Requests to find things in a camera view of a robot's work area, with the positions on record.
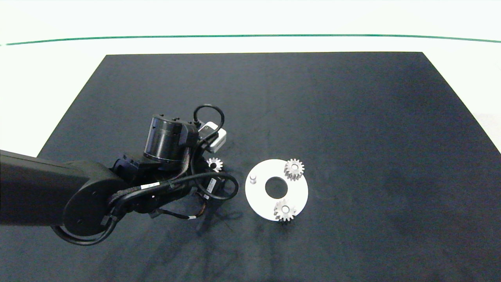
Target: black cylindrical motor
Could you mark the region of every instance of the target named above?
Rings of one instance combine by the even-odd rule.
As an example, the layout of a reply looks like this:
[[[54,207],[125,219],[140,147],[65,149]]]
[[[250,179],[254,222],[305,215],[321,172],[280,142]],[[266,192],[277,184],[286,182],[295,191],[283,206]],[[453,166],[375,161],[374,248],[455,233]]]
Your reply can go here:
[[[167,119],[155,114],[151,120],[144,156],[159,163],[167,170],[178,169],[185,147],[193,147],[198,138],[197,127],[178,117]]]
[[[183,155],[179,147],[181,130],[182,123],[178,118],[167,119],[163,114],[153,115],[144,156],[160,163],[180,164]]]

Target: white circular plate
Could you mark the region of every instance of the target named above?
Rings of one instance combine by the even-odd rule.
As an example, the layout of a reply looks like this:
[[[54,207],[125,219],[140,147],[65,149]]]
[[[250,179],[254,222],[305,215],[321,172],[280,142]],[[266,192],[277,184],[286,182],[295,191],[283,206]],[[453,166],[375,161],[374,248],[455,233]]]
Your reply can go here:
[[[296,215],[303,210],[308,200],[308,184],[305,176],[301,176],[296,181],[288,179],[284,173],[286,163],[277,159],[260,162],[250,170],[245,180],[245,196],[250,207],[265,219],[278,221],[274,215],[274,209],[277,202],[283,199],[296,210]],[[251,182],[251,176],[256,177],[254,184]],[[272,198],[266,193],[266,181],[273,177],[279,177],[287,184],[287,193],[280,199]]]

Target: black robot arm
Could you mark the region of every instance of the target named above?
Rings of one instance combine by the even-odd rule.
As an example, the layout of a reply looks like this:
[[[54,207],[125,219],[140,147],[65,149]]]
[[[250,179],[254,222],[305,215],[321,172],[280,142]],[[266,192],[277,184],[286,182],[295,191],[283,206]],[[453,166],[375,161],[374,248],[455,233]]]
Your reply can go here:
[[[203,107],[221,114],[219,125],[198,120]],[[222,111],[209,104],[196,108],[193,122],[154,115],[143,154],[125,153],[110,169],[91,161],[61,164],[1,151],[0,224],[51,226],[67,242],[93,245],[106,239],[132,211],[152,218],[160,214],[197,218],[209,199],[227,200],[238,192],[237,180],[213,171],[202,156],[225,142],[225,131],[219,133],[223,123]],[[233,191],[221,195],[228,180]],[[195,215],[161,208],[193,193],[201,201]],[[79,238],[99,233],[96,238]]]

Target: gear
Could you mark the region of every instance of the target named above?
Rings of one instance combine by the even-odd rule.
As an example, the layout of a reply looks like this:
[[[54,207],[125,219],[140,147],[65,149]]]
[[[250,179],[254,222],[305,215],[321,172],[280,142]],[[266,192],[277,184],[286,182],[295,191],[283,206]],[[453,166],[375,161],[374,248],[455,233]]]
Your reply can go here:
[[[209,168],[215,172],[220,172],[222,170],[222,161],[218,158],[210,158],[207,160]]]
[[[281,200],[275,205],[274,215],[279,221],[291,221],[296,216],[296,208],[291,207],[286,200]]]
[[[303,165],[303,162],[300,162],[299,160],[290,159],[285,164],[284,173],[288,179],[294,181],[298,180],[299,178],[301,178],[304,171],[305,171],[305,166]]]

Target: metal gear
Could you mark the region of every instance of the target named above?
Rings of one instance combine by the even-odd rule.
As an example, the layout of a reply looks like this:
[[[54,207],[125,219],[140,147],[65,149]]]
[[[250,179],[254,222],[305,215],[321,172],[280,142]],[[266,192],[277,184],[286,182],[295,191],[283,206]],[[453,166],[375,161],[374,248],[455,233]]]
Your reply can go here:
[[[285,176],[290,180],[296,181],[297,179],[301,178],[304,171],[305,166],[303,165],[303,162],[300,162],[299,160],[290,159],[285,164],[284,173]]]
[[[209,168],[215,172],[220,172],[222,170],[222,161],[218,158],[209,158],[207,160],[207,164],[209,165]]]
[[[296,216],[296,208],[291,207],[284,199],[277,202],[275,205],[274,215],[275,219],[278,219],[278,221],[291,221]]]

